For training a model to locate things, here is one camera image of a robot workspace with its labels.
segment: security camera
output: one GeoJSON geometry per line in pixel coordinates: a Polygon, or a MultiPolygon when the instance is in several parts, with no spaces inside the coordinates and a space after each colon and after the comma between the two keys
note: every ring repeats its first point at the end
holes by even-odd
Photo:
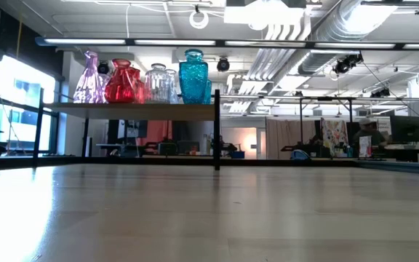
{"type": "Polygon", "coordinates": [[[219,58],[219,62],[217,66],[219,72],[226,72],[227,70],[229,70],[230,66],[231,65],[229,64],[229,61],[227,60],[226,57],[219,58]]]}

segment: purple glass vase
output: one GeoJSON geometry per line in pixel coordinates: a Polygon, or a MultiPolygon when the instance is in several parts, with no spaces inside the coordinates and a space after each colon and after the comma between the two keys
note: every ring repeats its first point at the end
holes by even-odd
{"type": "Polygon", "coordinates": [[[76,92],[73,94],[74,103],[104,103],[101,81],[98,76],[98,54],[86,51],[87,66],[80,76],[76,92]]]}

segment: computer monitor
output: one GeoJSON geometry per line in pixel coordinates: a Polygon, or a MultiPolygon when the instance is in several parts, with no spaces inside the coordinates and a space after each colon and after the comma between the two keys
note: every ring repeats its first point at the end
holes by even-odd
{"type": "Polygon", "coordinates": [[[393,142],[419,142],[419,116],[391,116],[393,142]]]}

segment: ventilation duct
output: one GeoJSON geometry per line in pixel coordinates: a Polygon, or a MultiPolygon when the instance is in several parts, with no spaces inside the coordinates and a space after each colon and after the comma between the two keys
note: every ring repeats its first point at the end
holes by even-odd
{"type": "MultiPolygon", "coordinates": [[[[311,34],[311,41],[360,41],[378,28],[397,9],[396,6],[361,5],[343,0],[338,8],[311,34]]],[[[336,54],[295,52],[289,65],[292,73],[314,74],[333,60],[336,54]]]]}

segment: desk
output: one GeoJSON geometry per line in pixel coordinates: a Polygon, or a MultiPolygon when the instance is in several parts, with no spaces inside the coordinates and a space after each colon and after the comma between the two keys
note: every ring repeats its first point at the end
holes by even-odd
{"type": "Polygon", "coordinates": [[[397,161],[418,162],[419,148],[415,149],[387,149],[378,150],[377,153],[384,153],[387,156],[396,158],[397,161]]]}

